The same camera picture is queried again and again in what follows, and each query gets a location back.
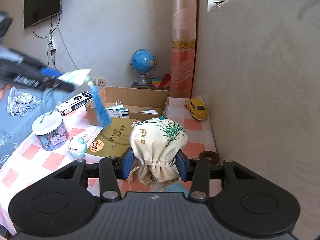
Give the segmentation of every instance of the face mask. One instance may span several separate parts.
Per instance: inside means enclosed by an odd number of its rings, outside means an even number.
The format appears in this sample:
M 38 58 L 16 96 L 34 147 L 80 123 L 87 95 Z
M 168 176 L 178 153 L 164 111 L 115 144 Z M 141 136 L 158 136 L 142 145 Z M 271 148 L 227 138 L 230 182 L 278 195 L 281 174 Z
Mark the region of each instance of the face mask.
M 115 106 L 110 106 L 110 107 L 107 107 L 106 109 L 118 110 L 118 111 L 126 111 L 126 112 L 128 111 L 128 109 L 124 109 L 124 106 L 123 106 L 123 104 L 121 103 L 120 100 L 117 100 Z

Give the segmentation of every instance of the drawstring bag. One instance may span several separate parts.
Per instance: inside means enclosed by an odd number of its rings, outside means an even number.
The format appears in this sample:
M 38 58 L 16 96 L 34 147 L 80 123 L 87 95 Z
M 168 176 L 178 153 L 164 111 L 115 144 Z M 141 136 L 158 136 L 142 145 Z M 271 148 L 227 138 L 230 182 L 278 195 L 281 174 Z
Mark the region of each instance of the drawstring bag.
M 179 180 L 179 174 L 172 168 L 179 149 L 187 144 L 188 136 L 178 123 L 163 116 L 137 124 L 129 143 L 136 158 L 135 167 L 128 177 L 129 184 L 133 173 L 144 185 L 163 182 L 164 186 Z

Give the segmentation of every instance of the yellow book cover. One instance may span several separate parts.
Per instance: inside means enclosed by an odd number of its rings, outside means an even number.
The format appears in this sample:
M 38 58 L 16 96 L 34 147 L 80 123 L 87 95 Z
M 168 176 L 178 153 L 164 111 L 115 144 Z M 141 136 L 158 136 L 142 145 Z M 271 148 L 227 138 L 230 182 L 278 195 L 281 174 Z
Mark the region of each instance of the yellow book cover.
M 100 157 L 120 157 L 130 147 L 129 135 L 135 122 L 138 120 L 112 117 L 112 124 L 98 134 L 86 153 Z

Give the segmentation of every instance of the white jar lid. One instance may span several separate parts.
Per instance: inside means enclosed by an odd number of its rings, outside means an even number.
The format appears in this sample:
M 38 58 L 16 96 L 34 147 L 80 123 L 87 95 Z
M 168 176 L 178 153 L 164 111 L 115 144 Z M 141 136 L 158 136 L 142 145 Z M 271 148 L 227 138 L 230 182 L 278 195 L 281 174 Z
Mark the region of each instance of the white jar lid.
M 35 133 L 35 135 L 45 135 L 57 129 L 61 124 L 61 122 L 62 122 L 62 116 L 59 112 L 53 111 L 52 114 L 50 114 L 50 112 L 47 112 L 39 116 L 33 122 L 32 131 Z

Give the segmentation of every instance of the power strip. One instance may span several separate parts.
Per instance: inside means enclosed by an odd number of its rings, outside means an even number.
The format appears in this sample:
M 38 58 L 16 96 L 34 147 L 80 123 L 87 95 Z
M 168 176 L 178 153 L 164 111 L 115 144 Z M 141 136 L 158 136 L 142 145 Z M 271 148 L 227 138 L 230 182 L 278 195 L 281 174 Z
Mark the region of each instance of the power strip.
M 54 43 L 53 36 L 50 36 L 50 52 L 55 52 L 57 50 L 56 44 Z

